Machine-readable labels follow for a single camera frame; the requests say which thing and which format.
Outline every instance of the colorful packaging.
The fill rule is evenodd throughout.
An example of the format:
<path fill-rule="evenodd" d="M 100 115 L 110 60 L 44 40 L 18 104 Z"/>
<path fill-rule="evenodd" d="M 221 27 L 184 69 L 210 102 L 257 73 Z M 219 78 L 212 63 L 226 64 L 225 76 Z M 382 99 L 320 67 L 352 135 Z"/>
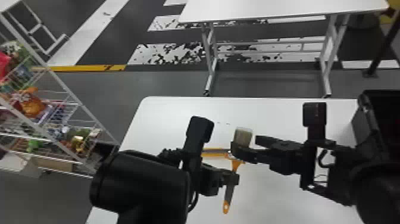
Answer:
<path fill-rule="evenodd" d="M 9 72 L 9 63 L 11 61 L 11 57 L 3 52 L 0 52 L 0 81 L 8 74 Z"/>

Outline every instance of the brush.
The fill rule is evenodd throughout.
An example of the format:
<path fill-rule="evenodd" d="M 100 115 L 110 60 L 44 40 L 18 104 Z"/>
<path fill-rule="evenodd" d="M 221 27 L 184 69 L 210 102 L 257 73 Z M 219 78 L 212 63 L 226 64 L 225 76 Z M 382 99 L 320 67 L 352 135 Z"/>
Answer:
<path fill-rule="evenodd" d="M 251 129 L 247 129 L 244 127 L 238 127 L 235 130 L 233 142 L 238 145 L 241 145 L 243 147 L 249 147 L 252 137 L 253 137 L 253 132 Z M 232 160 L 232 171 L 236 173 L 241 163 L 242 162 L 240 160 Z M 227 214 L 229 211 L 234 188 L 235 188 L 235 183 L 229 183 L 226 186 L 226 192 L 225 192 L 224 204 L 223 204 L 223 213 L 224 214 Z"/>

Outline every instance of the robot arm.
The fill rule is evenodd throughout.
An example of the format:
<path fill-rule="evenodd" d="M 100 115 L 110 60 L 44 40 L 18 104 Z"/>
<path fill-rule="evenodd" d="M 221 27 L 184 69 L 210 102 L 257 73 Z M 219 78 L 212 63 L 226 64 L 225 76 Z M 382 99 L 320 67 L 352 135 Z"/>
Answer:
<path fill-rule="evenodd" d="M 371 125 L 371 120 L 363 118 L 365 113 L 370 112 L 358 110 L 353 122 Z M 308 138 L 303 144 L 256 136 L 255 143 L 265 150 L 233 141 L 230 151 L 248 163 L 269 164 L 270 170 L 281 175 L 300 175 L 299 187 L 305 191 L 344 206 L 356 205 L 366 224 L 400 223 L 400 153 L 382 147 L 377 132 L 367 133 L 364 127 L 357 130 L 359 125 L 355 126 L 355 148 L 338 145 L 326 139 L 326 120 L 325 103 L 306 103 L 303 125 Z M 226 196 L 231 197 L 239 175 L 202 162 L 203 146 L 210 140 L 213 127 L 207 119 L 192 117 L 181 150 L 163 150 L 158 156 L 137 151 L 110 156 L 92 181 L 92 204 L 118 213 L 118 224 L 183 224 L 199 194 L 215 196 L 226 185 Z M 323 149 L 319 155 L 318 148 Z M 335 162 L 324 164 L 329 152 Z M 316 165 L 328 169 L 326 183 L 315 180 Z"/>

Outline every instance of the wire shelf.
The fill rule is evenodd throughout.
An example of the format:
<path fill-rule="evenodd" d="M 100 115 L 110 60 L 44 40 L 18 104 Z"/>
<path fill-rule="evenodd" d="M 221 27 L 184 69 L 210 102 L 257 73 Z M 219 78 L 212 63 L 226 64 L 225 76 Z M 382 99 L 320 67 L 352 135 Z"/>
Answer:
<path fill-rule="evenodd" d="M 31 121 L 46 130 L 52 137 L 56 138 L 80 105 L 78 103 L 65 101 L 44 101 L 43 103 L 46 105 L 46 109 L 44 109 L 40 115 L 31 119 Z M 12 115 L 6 116 L 5 120 L 0 120 L 0 125 L 0 135 L 50 141 L 22 119 L 13 117 Z"/>
<path fill-rule="evenodd" d="M 39 63 L 28 56 L 19 65 L 13 68 L 8 74 L 0 79 L 0 92 L 2 97 L 7 97 L 6 94 L 13 94 L 22 91 L 34 85 L 44 74 L 49 71 L 49 68 L 37 66 Z M 6 100 L 13 105 L 12 97 Z"/>
<path fill-rule="evenodd" d="M 28 148 L 29 148 L 29 141 L 26 139 L 19 139 L 14 144 L 14 146 L 11 147 L 11 150 L 16 154 L 30 155 L 33 157 L 45 158 L 48 160 L 63 161 L 66 163 L 81 164 L 81 162 L 76 161 L 72 156 L 65 153 L 57 145 L 54 145 L 50 142 L 44 144 L 40 148 L 35 149 L 31 153 L 27 152 Z"/>
<path fill-rule="evenodd" d="M 0 148 L 36 160 L 43 170 L 90 177 L 108 156 L 95 148 L 98 141 L 116 148 L 120 143 L 18 31 L 0 20 L 16 38 L 1 44 L 10 60 L 0 76 Z"/>

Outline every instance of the white table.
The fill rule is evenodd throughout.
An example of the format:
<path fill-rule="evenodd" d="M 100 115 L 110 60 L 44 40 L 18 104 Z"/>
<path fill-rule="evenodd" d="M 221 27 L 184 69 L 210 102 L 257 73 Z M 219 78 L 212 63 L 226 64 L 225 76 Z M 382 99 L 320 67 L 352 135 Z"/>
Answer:
<path fill-rule="evenodd" d="M 349 16 L 355 13 L 368 13 L 374 11 L 384 11 L 388 8 L 385 0 L 189 0 L 183 9 L 179 23 L 201 23 L 202 41 L 206 53 L 208 66 L 208 80 L 205 85 L 204 95 L 211 94 L 213 80 L 215 78 L 215 68 L 218 63 L 218 46 L 221 45 L 253 45 L 265 44 L 265 42 L 238 42 L 238 43 L 217 43 L 213 23 L 218 21 L 235 20 L 254 20 L 271 18 L 292 18 L 308 17 L 314 15 L 326 15 L 330 17 L 329 25 L 323 47 L 319 58 L 321 75 L 324 86 L 324 97 L 330 97 L 332 90 L 329 82 L 329 74 L 338 52 L 340 43 L 346 32 Z M 336 30 L 335 22 L 338 14 L 343 14 L 339 31 Z M 327 51 L 327 45 L 332 40 L 333 47 Z M 320 41 L 300 41 L 290 43 L 319 43 Z M 278 53 L 275 50 L 263 51 L 262 53 Z M 301 49 L 295 52 L 316 52 Z"/>
<path fill-rule="evenodd" d="M 9 8 L 13 7 L 16 3 L 21 0 L 2 0 L 0 4 L 0 12 L 7 11 Z"/>
<path fill-rule="evenodd" d="M 17 5 L 18 3 L 22 3 L 24 5 L 24 7 L 30 12 L 30 14 L 32 15 L 32 18 L 37 22 L 37 25 L 31 29 L 27 29 L 25 28 L 11 13 L 10 13 L 10 9 Z M 68 36 L 66 34 L 62 34 L 59 38 L 56 38 L 51 32 L 50 30 L 44 25 L 43 21 L 38 17 L 38 15 L 36 15 L 35 12 L 32 11 L 32 9 L 25 4 L 24 1 L 22 0 L 1 0 L 0 3 L 0 22 L 4 24 L 4 26 L 10 30 L 11 33 L 13 33 L 14 30 L 12 24 L 4 17 L 3 14 L 8 14 L 8 16 L 10 17 L 10 19 L 20 28 L 20 30 L 27 35 L 30 40 L 35 43 L 35 45 L 42 51 L 43 54 L 49 56 L 50 53 L 54 50 L 54 48 L 56 46 L 58 46 L 65 38 L 68 38 Z M 51 46 L 49 46 L 48 48 L 43 47 L 38 40 L 35 39 L 35 37 L 33 36 L 33 34 L 35 32 L 37 32 L 39 29 L 43 29 L 47 35 L 49 36 L 49 38 L 51 38 L 51 40 L 53 41 L 53 44 Z M 4 40 L 7 41 L 7 38 L 3 35 L 0 34 L 1 38 L 3 38 Z"/>
<path fill-rule="evenodd" d="M 206 117 L 215 124 L 206 147 L 228 148 L 238 126 L 251 128 L 254 135 L 303 142 L 307 131 L 302 126 L 302 105 L 317 101 L 327 102 L 327 137 L 354 146 L 350 122 L 357 109 L 355 99 L 149 97 L 141 102 L 121 150 L 157 155 L 163 148 L 182 147 L 192 116 Z M 254 139 L 251 147 L 256 147 Z M 204 162 L 231 168 L 223 159 Z M 223 188 L 216 197 L 200 196 L 187 223 L 362 224 L 352 207 L 301 190 L 298 175 L 278 175 L 263 164 L 241 165 L 238 173 L 240 183 L 229 214 L 222 212 Z M 93 208 L 86 224 L 115 224 L 116 220 L 115 213 Z"/>

